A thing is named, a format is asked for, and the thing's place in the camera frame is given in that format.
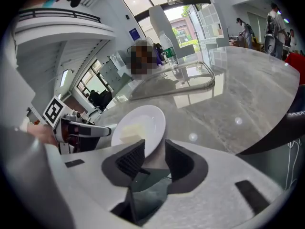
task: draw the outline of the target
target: red object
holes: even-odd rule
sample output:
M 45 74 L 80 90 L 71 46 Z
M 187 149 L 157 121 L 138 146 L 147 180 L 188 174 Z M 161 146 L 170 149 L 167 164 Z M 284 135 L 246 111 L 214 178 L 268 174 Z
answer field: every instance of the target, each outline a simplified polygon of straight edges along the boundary
M 305 57 L 297 53 L 290 53 L 285 62 L 300 72 L 300 85 L 305 84 Z

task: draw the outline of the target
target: desk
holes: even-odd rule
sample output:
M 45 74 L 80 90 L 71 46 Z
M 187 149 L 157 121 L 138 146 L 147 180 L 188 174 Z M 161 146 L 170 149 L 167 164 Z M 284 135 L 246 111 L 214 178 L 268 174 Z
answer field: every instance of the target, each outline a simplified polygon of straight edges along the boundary
M 185 61 L 194 61 L 196 57 L 192 55 Z M 298 89 L 299 72 L 275 57 L 246 48 L 214 49 L 213 57 L 213 89 L 129 101 L 132 87 L 125 85 L 95 123 L 117 124 L 139 106 L 159 107 L 166 118 L 166 130 L 143 167 L 167 168 L 164 139 L 232 154 L 246 150 L 284 117 Z M 101 138 L 97 148 L 110 146 L 111 137 Z

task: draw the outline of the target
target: plastic bottle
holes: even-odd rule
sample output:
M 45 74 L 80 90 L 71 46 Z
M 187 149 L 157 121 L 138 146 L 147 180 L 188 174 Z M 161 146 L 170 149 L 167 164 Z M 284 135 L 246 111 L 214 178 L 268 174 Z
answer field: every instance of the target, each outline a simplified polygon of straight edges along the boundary
M 168 63 L 170 66 L 176 66 L 178 65 L 178 58 L 176 56 L 176 52 L 173 48 L 173 44 L 171 40 L 164 34 L 164 31 L 161 31 L 160 33 L 160 43 L 163 47 L 163 50 L 166 54 L 166 57 L 168 59 Z

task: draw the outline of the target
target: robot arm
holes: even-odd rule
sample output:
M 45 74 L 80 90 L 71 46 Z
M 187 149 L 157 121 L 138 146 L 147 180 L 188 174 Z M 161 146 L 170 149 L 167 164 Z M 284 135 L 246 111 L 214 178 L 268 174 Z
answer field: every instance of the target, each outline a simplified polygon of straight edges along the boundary
M 56 96 L 51 99 L 43 116 L 52 126 L 54 137 L 59 142 L 62 153 L 66 153 L 62 150 L 64 147 L 68 148 L 68 153 L 81 152 L 82 143 L 91 146 L 86 147 L 86 150 L 93 150 L 101 136 L 111 134 L 110 128 L 96 126 L 89 119 L 82 118 L 79 112 L 70 109 Z

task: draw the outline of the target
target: ceiling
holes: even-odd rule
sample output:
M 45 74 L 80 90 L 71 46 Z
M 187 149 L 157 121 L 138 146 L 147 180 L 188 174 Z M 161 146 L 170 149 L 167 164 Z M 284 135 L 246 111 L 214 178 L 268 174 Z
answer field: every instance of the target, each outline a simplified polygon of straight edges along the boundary
M 64 52 L 61 56 L 60 65 L 57 70 L 57 80 L 54 87 L 54 94 L 61 94 L 64 96 L 69 87 L 78 73 L 79 69 L 91 54 L 91 52 L 96 48 L 96 46 L 102 40 L 99 39 L 87 39 L 87 40 L 70 40 L 66 42 Z M 68 71 L 64 86 L 60 87 L 60 81 L 62 73 L 65 70 L 72 69 Z
M 54 95 L 64 96 L 91 52 L 101 43 L 100 39 L 79 39 L 47 44 L 17 54 L 18 72 L 36 93 L 35 108 L 41 114 Z M 68 71 L 60 87 L 62 73 Z
M 274 2 L 275 4 L 278 5 L 278 7 L 280 8 L 281 12 L 282 12 L 282 17 L 283 18 L 287 18 L 289 20 L 291 20 L 291 16 L 288 13 L 288 10 L 283 6 L 283 4 L 280 2 L 280 0 L 251 0 L 248 1 L 247 4 L 266 12 L 266 14 L 268 14 L 268 12 L 271 11 L 271 7 L 270 4 L 271 2 Z

